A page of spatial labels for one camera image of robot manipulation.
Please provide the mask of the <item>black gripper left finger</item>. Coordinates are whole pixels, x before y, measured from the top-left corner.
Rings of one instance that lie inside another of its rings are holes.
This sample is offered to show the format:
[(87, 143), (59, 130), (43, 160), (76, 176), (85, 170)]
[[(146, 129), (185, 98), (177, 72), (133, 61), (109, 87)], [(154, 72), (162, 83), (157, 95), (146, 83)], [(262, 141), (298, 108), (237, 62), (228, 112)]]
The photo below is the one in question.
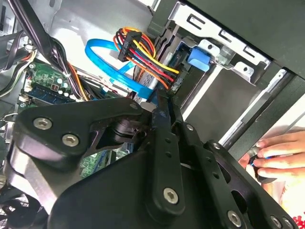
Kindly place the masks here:
[(105, 149), (133, 143), (140, 151), (154, 129), (172, 131), (164, 91), (145, 110), (129, 98), (28, 108), (16, 118), (6, 160), (10, 185), (38, 199), (51, 214), (59, 197), (79, 183), (80, 162)]

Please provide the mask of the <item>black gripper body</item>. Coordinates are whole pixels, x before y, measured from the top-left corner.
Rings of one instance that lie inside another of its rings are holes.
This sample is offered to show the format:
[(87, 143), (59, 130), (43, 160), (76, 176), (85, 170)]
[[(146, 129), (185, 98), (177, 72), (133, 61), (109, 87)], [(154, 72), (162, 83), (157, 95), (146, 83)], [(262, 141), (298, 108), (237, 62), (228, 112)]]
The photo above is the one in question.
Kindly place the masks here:
[(68, 188), (50, 229), (174, 229), (185, 211), (178, 136), (156, 128), (140, 151)]

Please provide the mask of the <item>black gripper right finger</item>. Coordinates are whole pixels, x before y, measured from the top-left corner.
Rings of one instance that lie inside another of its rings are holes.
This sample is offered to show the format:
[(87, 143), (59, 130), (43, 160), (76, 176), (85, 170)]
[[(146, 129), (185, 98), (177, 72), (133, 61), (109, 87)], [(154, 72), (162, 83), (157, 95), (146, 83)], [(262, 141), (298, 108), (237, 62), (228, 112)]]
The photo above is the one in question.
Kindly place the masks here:
[(295, 229), (294, 220), (215, 141), (201, 142), (168, 100), (178, 136), (185, 211), (176, 229)]

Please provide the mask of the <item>person's hand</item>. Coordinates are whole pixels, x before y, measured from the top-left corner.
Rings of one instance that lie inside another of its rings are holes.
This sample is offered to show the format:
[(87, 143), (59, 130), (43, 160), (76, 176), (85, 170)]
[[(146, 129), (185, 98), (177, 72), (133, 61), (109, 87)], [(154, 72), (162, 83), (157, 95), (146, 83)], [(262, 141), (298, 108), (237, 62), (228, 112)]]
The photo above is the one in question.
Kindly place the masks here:
[(245, 154), (239, 164), (246, 171), (265, 178), (288, 180), (305, 178), (305, 133), (304, 131), (264, 138), (256, 143), (259, 148), (258, 158), (253, 166), (249, 164), (250, 156)]

